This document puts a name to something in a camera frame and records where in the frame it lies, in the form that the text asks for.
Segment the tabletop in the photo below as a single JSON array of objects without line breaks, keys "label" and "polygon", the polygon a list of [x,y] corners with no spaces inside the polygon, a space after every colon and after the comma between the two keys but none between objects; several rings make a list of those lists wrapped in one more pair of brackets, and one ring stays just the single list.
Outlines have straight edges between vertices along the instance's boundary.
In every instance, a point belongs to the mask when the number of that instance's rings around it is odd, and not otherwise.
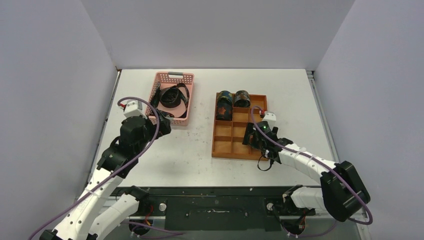
[{"label": "tabletop", "polygon": [[[123,97],[148,101],[156,72],[194,74],[188,126],[172,126],[139,158],[120,187],[258,187],[318,185],[289,166],[275,163],[269,171],[257,161],[212,157],[216,93],[246,90],[266,95],[268,110],[277,116],[278,137],[288,138],[321,158],[333,160],[320,113],[304,69],[124,69],[112,97],[112,107],[96,160],[119,135]],[[269,162],[261,161],[262,168]]]}]

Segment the gray floor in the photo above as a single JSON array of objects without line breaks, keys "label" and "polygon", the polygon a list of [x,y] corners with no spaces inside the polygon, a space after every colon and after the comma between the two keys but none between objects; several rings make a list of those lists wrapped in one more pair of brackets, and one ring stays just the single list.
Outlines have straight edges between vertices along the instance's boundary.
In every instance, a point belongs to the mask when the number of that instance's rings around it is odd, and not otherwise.
[{"label": "gray floor", "polygon": [[[307,219],[306,230],[303,235],[306,234],[318,234],[327,230],[333,224],[332,219]],[[155,220],[155,227],[163,228],[165,220]],[[105,240],[134,240],[139,239],[133,236],[130,237],[130,230],[128,225],[123,224],[115,228]],[[165,233],[151,230],[145,236],[157,237],[164,236]],[[179,239],[179,240],[281,240],[287,239],[287,233],[282,231],[265,232],[263,229],[250,229],[246,231],[185,231],[182,236],[169,237],[168,239]],[[361,239],[358,233],[358,228],[355,223],[339,222],[336,228],[325,236],[308,238],[314,240],[358,240]]]}]

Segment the black belt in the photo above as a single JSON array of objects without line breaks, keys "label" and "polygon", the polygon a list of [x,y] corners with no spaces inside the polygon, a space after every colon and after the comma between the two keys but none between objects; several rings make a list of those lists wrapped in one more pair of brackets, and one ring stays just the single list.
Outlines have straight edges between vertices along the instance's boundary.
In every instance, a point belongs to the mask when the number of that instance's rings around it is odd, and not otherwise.
[{"label": "black belt", "polygon": [[[187,108],[189,107],[189,98],[190,93],[187,86],[180,82],[177,85],[170,86],[164,89],[160,89],[161,86],[159,85],[156,89],[156,92],[153,96],[153,98],[150,101],[150,104],[157,108],[159,105],[159,102],[168,109],[173,109],[178,107],[181,104],[181,100],[184,102],[185,105],[185,112],[183,115],[177,117],[177,118],[185,118],[187,116]],[[185,88],[185,93],[187,94],[187,97],[184,96],[183,92],[179,88]],[[158,110],[161,112],[165,117],[168,118],[175,118],[175,116],[167,111]]]}]

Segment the gray wall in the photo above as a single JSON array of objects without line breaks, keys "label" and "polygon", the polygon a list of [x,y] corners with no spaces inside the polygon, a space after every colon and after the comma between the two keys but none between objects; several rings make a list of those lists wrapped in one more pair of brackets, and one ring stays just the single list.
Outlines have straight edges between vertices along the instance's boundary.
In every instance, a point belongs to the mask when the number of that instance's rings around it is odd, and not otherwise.
[{"label": "gray wall", "polygon": [[423,239],[423,13],[356,0],[315,74],[340,160],[371,194],[373,239]]},{"label": "gray wall", "polygon": [[0,239],[82,191],[116,74],[79,0],[1,1]]},{"label": "gray wall", "polygon": [[82,0],[118,68],[315,69],[354,0]]}]

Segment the bolt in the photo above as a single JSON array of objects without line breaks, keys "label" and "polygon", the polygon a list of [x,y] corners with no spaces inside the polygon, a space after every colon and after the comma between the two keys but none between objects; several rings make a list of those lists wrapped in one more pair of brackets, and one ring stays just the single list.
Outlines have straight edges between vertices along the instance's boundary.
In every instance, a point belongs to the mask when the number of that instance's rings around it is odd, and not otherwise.
[{"label": "bolt", "polygon": [[161,212],[165,211],[167,209],[167,205],[165,203],[161,203],[159,204],[159,210]]},{"label": "bolt", "polygon": [[268,209],[269,211],[272,211],[273,207],[274,207],[274,204],[272,202],[270,202],[266,205],[266,209]]}]

